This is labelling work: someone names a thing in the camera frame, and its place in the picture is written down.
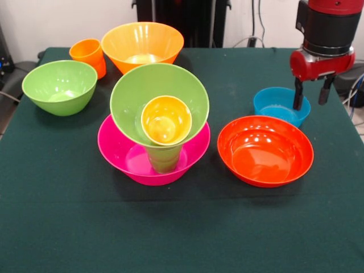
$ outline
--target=bowl rim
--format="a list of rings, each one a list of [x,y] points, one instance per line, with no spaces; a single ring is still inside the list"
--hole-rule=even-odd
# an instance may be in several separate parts
[[[101,155],[104,157],[104,159],[111,165],[113,166],[114,168],[122,171],[123,173],[127,173],[129,175],[136,175],[136,176],[139,176],[139,177],[165,177],[165,176],[171,176],[171,175],[174,175],[174,174],[177,174],[177,173],[180,173],[180,172],[183,172],[183,171],[186,171],[188,169],[190,169],[193,165],[195,165],[206,153],[206,151],[208,150],[209,146],[210,146],[210,142],[211,142],[211,129],[210,129],[210,126],[208,124],[208,122],[206,121],[204,123],[204,127],[206,126],[207,128],[207,131],[208,131],[208,138],[207,138],[207,141],[206,141],[206,147],[204,147],[204,150],[203,152],[201,153],[201,155],[199,155],[196,160],[194,160],[191,164],[185,166],[184,168],[182,169],[179,169],[178,171],[172,171],[172,172],[168,172],[168,173],[159,173],[157,175],[139,175],[137,173],[133,173],[133,172],[130,172],[128,170],[125,170],[115,164],[113,164],[109,158],[104,154],[103,150],[102,150],[102,146],[100,145],[100,135],[101,135],[101,131],[102,131],[102,128],[104,126],[104,124],[106,122],[109,121],[109,119],[111,119],[111,121],[114,123],[114,125],[117,127],[116,123],[114,122],[113,120],[113,117],[111,116],[111,114],[109,114],[105,119],[104,121],[101,123],[101,126],[100,128],[98,129],[98,133],[97,133],[97,146],[98,146],[98,150],[100,151]]]
[[[224,157],[221,155],[221,150],[219,149],[219,141],[221,139],[221,134],[222,132],[233,122],[237,122],[237,121],[240,121],[242,119],[251,119],[251,118],[266,118],[266,119],[272,119],[272,120],[275,120],[275,121],[278,121],[278,122],[281,122],[281,123],[286,123],[286,125],[288,127],[290,127],[291,129],[293,130],[297,130],[299,132],[299,134],[301,134],[303,136],[303,138],[305,139],[305,141],[307,141],[307,143],[309,144],[310,146],[310,149],[309,149],[309,152],[310,154],[312,154],[312,158],[311,158],[311,161],[309,162],[308,164],[308,167],[300,174],[300,175],[297,175],[296,177],[294,177],[293,179],[288,179],[288,180],[284,180],[284,181],[275,181],[275,182],[269,182],[269,181],[261,181],[261,180],[257,180],[257,179],[252,179],[252,178],[249,178],[245,175],[242,175],[241,173],[237,172],[236,170],[234,170],[234,168],[232,168],[229,164],[227,164],[226,160],[224,159]],[[283,185],[283,184],[289,184],[293,181],[296,181],[298,179],[300,179],[302,176],[304,176],[312,167],[312,164],[313,164],[313,160],[315,158],[315,152],[313,150],[313,146],[312,146],[312,143],[311,141],[309,140],[309,138],[300,130],[298,129],[296,126],[294,126],[293,124],[283,120],[283,119],[280,119],[280,118],[275,118],[275,117],[270,117],[268,115],[247,115],[247,116],[244,116],[244,117],[239,117],[239,118],[236,118],[232,121],[230,121],[228,124],[226,124],[222,129],[221,131],[219,132],[219,135],[217,137],[217,151],[218,151],[218,154],[220,156],[220,158],[222,159],[222,161],[224,162],[224,164],[233,172],[233,173],[236,173],[237,175],[239,176],[242,176],[242,177],[246,177],[247,179],[251,180],[251,181],[254,181],[254,182],[257,182],[259,184],[266,184],[266,185]]]
[[[182,35],[182,33],[181,32],[179,32],[177,29],[175,29],[174,27],[171,27],[171,26],[169,26],[169,25],[167,25],[167,24],[162,24],[162,23],[158,23],[158,22],[148,22],[148,21],[142,21],[142,22],[132,22],[132,23],[126,23],[126,24],[122,24],[122,25],[120,25],[120,26],[117,26],[117,27],[114,27],[114,28],[112,28],[111,30],[109,30],[103,37],[102,37],[102,39],[101,39],[101,47],[102,47],[102,50],[103,50],[103,52],[110,58],[110,59],[113,59],[113,60],[115,60],[115,61],[119,61],[119,62],[121,62],[121,63],[126,63],[126,64],[135,64],[135,63],[132,63],[132,62],[130,62],[130,61],[126,61],[126,60],[121,60],[121,59],[118,59],[118,58],[115,58],[115,57],[113,57],[110,53],[108,53],[106,50],[105,50],[105,47],[104,47],[104,41],[105,41],[105,39],[106,39],[106,37],[111,33],[111,32],[113,32],[113,31],[115,31],[115,30],[117,30],[117,29],[119,29],[119,28],[124,28],[124,27],[127,27],[127,26],[132,26],[132,25],[136,25],[136,26],[138,26],[138,25],[147,25],[147,24],[155,24],[155,25],[160,25],[160,26],[164,26],[164,27],[166,27],[166,28],[170,28],[170,29],[172,29],[172,30],[174,30],[174,31],[176,31],[176,33],[178,33],[179,34],[179,36],[182,38],[182,44],[181,44],[181,46],[179,47],[179,49],[175,52],[175,53],[173,53],[173,54],[171,54],[171,55],[168,55],[168,57],[166,57],[166,58],[163,58],[163,59],[161,59],[161,60],[159,60],[157,63],[162,63],[162,62],[164,62],[164,61],[166,61],[166,60],[168,60],[168,59],[170,59],[172,56],[175,56],[175,55],[177,55],[181,50],[182,50],[182,48],[183,48],[183,45],[184,45],[184,37],[183,37],[183,35]]]
[[[97,43],[98,43],[98,47],[93,51],[93,52],[91,52],[90,54],[87,54],[87,55],[82,55],[82,56],[76,56],[76,55],[74,55],[74,54],[71,54],[71,50],[73,49],[73,48],[75,48],[75,46],[77,46],[77,45],[79,45],[79,44],[81,44],[81,43],[83,43],[83,42],[85,42],[85,41],[96,41]],[[101,48],[101,42],[98,40],[98,39],[96,39],[96,38],[86,38],[86,39],[83,39],[83,40],[80,40],[80,41],[78,41],[78,42],[76,42],[75,44],[73,44],[71,47],[70,47],[70,49],[69,49],[69,51],[68,51],[68,54],[71,56],[71,57],[75,57],[75,58],[86,58],[86,57],[89,57],[89,56],[91,56],[92,54],[95,54],[95,52],[97,52],[99,49]]]
[[[24,88],[24,83],[26,82],[26,80],[28,79],[28,77],[35,71],[37,71],[38,69],[42,68],[42,67],[46,67],[46,66],[49,66],[49,65],[54,65],[56,63],[80,63],[81,65],[84,65],[86,67],[89,67],[92,69],[92,71],[94,72],[94,82],[92,83],[91,87],[83,94],[80,94],[79,96],[77,97],[74,97],[74,98],[67,98],[65,100],[61,100],[61,101],[46,101],[46,100],[40,100],[38,98],[35,98],[31,95],[29,95],[29,93],[26,91],[26,88]],[[22,81],[22,90],[23,90],[23,93],[28,97],[30,98],[31,100],[33,101],[38,101],[38,102],[46,102],[48,104],[58,104],[60,102],[66,102],[66,101],[71,101],[71,100],[75,100],[77,98],[80,98],[82,96],[85,96],[87,93],[89,93],[96,85],[96,82],[97,82],[97,72],[96,70],[89,64],[87,63],[83,63],[82,61],[74,61],[74,60],[59,60],[59,61],[50,61],[49,63],[45,63],[45,64],[42,64],[36,68],[34,68],[32,71],[30,71],[26,76],[25,78],[23,79]]]
[[[275,89],[275,88],[279,88],[279,89],[283,89],[283,90],[285,90],[285,91],[290,91],[290,92],[295,92],[293,89],[291,89],[291,88],[288,88],[288,87],[282,87],[282,86],[270,86],[270,87],[266,87],[266,88],[263,88],[263,89],[261,89],[261,90],[259,90],[255,95],[254,95],[254,98],[253,98],[253,105],[254,105],[254,108],[256,109],[257,107],[255,106],[256,105],[256,100],[258,99],[257,97],[260,95],[260,96],[262,96],[262,93],[263,92],[265,92],[265,91],[268,91],[268,90],[270,90],[270,89]],[[308,117],[308,115],[310,114],[310,112],[311,112],[311,104],[309,103],[309,100],[306,98],[306,96],[303,96],[303,102],[304,103],[306,103],[307,105],[308,105],[308,111],[305,113],[305,115],[303,116],[303,117],[301,117],[301,118],[298,118],[297,119],[297,121],[299,121],[299,122],[301,122],[301,121],[304,121],[307,117]]]
[[[204,87],[204,85],[202,84],[202,82],[193,74],[191,73],[190,71],[188,71],[187,69],[183,68],[183,67],[180,67],[178,65],[175,65],[175,64],[166,64],[166,63],[151,63],[151,64],[145,64],[145,65],[140,65],[138,67],[135,67],[133,68],[131,71],[129,71],[127,74],[125,74],[124,76],[122,76],[117,82],[116,84],[114,85],[114,88],[113,88],[113,91],[111,92],[111,96],[110,96],[110,102],[109,102],[109,105],[110,105],[110,112],[111,112],[111,116],[113,117],[113,121],[115,123],[115,125],[119,128],[120,131],[122,131],[122,133],[127,137],[129,138],[131,141],[139,144],[139,145],[142,145],[144,147],[147,147],[147,148],[155,148],[155,149],[159,149],[159,148],[173,148],[173,147],[176,147],[176,146],[179,146],[179,145],[183,145],[184,143],[186,143],[187,141],[189,140],[186,140],[186,138],[184,140],[182,140],[181,142],[179,142],[178,144],[174,144],[174,145],[170,145],[170,146],[160,146],[160,145],[150,145],[150,144],[145,144],[145,143],[142,143],[142,142],[139,142],[139,141],[136,141],[135,139],[133,138],[130,138],[120,127],[119,125],[117,124],[117,122],[115,121],[115,116],[114,116],[114,111],[113,111],[113,107],[112,107],[112,101],[113,101],[113,97],[115,95],[115,88],[119,85],[119,83],[123,80],[123,78],[125,78],[125,76],[127,76],[128,74],[130,73],[134,73],[135,71],[139,70],[139,69],[145,69],[145,67],[148,67],[148,66],[151,66],[151,65],[159,65],[159,66],[167,66],[167,67],[175,67],[176,69],[180,69],[184,72],[186,72],[187,74],[189,74],[191,77],[193,77],[197,83],[202,87],[203,91],[204,91],[204,94],[205,94],[205,98],[206,98],[206,101],[207,101],[207,111],[206,111],[206,116],[204,117],[204,122],[202,123],[202,125],[198,128],[198,130],[196,131],[195,134],[193,134],[189,140],[191,140],[192,138],[194,138],[201,130],[202,128],[204,128],[205,126],[205,123],[209,117],[209,112],[210,112],[210,100],[209,100],[209,95],[206,91],[206,88]]]
[[[144,122],[143,122],[143,116],[144,116],[145,110],[147,109],[147,106],[150,105],[155,100],[158,100],[160,98],[166,98],[166,97],[167,98],[172,98],[172,99],[178,101],[179,103],[181,103],[187,109],[187,111],[188,111],[188,117],[189,117],[189,121],[190,121],[189,128],[188,128],[186,134],[185,135],[182,135],[182,137],[179,137],[177,140],[175,140],[174,142],[172,142],[170,144],[169,143],[158,142],[155,139],[153,139],[149,135],[148,131],[146,130],[146,128],[144,126]],[[188,136],[188,134],[189,134],[189,132],[191,131],[191,128],[192,128],[192,114],[191,114],[191,111],[189,110],[188,106],[184,103],[183,100],[181,100],[181,99],[179,99],[179,98],[177,98],[175,96],[171,96],[171,95],[161,95],[161,96],[157,96],[157,97],[152,98],[150,101],[148,101],[147,104],[143,107],[142,114],[140,115],[140,121],[142,123],[143,132],[145,133],[145,135],[147,136],[147,138],[149,138],[152,142],[154,142],[154,143],[156,143],[158,145],[166,146],[166,147],[173,146],[173,145],[176,145],[176,144],[182,142],[183,139],[185,139]]]

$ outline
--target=light green bowl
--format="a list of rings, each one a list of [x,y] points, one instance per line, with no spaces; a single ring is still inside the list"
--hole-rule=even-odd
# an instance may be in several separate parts
[[[151,142],[141,123],[144,106],[162,95],[179,98],[192,115],[192,128],[187,137],[168,147]],[[136,67],[120,78],[111,94],[110,110],[123,134],[146,148],[154,170],[167,173],[176,167],[182,145],[204,127],[209,115],[209,97],[202,83],[191,72],[173,64],[153,63]]]
[[[43,110],[59,116],[73,115],[90,101],[97,72],[88,64],[63,60],[43,64],[23,80],[24,94]]]

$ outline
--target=red robot arm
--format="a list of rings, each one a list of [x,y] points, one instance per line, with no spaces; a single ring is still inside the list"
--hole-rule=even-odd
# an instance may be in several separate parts
[[[335,76],[353,66],[351,43],[363,5],[364,0],[300,0],[296,28],[304,34],[304,42],[290,59],[296,77],[294,109],[301,108],[303,81],[325,79],[318,99],[323,105]]]

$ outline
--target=cable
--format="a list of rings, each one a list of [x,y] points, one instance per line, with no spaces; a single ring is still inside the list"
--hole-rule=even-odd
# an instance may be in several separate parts
[[[361,78],[360,81],[358,82],[358,84],[357,84],[357,90],[359,90],[359,88],[362,85],[362,83],[363,83],[363,78]],[[359,93],[356,92],[355,97],[354,97],[354,105],[351,108],[350,119],[353,119],[353,116],[354,116],[354,109],[355,109],[355,105],[357,104],[358,94]]]
[[[264,34],[266,33],[266,28],[264,27],[264,24],[262,21],[262,14],[260,13],[260,2],[261,2],[261,0],[259,0],[259,2],[258,2],[258,15],[259,15],[260,25],[262,26],[262,29],[263,29],[262,41],[264,41]]]
[[[249,36],[249,37],[245,37],[245,38],[241,39],[238,43],[236,43],[235,45],[233,45],[233,48],[235,48],[239,43],[244,42],[245,40],[250,39],[250,38],[256,38],[257,40],[259,40],[259,41],[262,42],[262,47],[263,48],[265,47],[264,46],[264,42],[263,42],[263,40],[261,38],[259,38],[257,36]]]
[[[13,97],[12,95],[6,94],[6,93],[5,93],[5,92],[3,92],[3,91],[0,91],[0,94],[1,94],[1,95],[4,95],[5,97],[8,97],[8,98],[10,98],[10,99],[12,99],[12,100],[14,100],[14,101],[16,101],[16,102],[20,102],[20,100],[18,100],[17,98]]]
[[[357,124],[354,124],[354,126],[359,126],[361,124],[364,124],[364,121],[363,122],[360,122],[360,123],[357,123]]]
[[[251,36],[255,35],[255,11],[254,11],[254,0],[251,0],[251,16],[253,18],[253,33]]]
[[[357,78],[357,80],[354,82],[354,84],[351,86],[351,88],[350,88],[350,92],[349,92],[349,96],[348,96],[348,98],[346,99],[346,100],[344,100],[343,102],[342,102],[342,104],[344,105],[344,104],[346,104],[346,103],[348,103],[348,105],[347,105],[347,110],[349,111],[350,110],[350,100],[351,100],[351,98],[352,97],[354,97],[355,96],[355,94],[357,93],[357,89],[355,88],[356,86],[357,86],[357,84],[358,84],[358,82],[360,81],[360,79],[361,78],[363,78],[364,77],[364,73],[363,74],[361,74],[358,78]]]

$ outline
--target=dark green tablecloth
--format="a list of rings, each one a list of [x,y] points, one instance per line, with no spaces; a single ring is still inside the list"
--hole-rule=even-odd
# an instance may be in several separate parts
[[[255,92],[293,88],[289,49],[184,49],[176,61],[210,97],[208,152],[180,180],[147,187],[97,148],[121,74],[108,62],[89,105],[52,116],[24,97],[0,141],[0,272],[364,272],[364,145],[332,92],[305,84],[302,130],[315,162],[302,179],[251,187],[222,164],[222,127]],[[68,59],[50,48],[42,63]]]

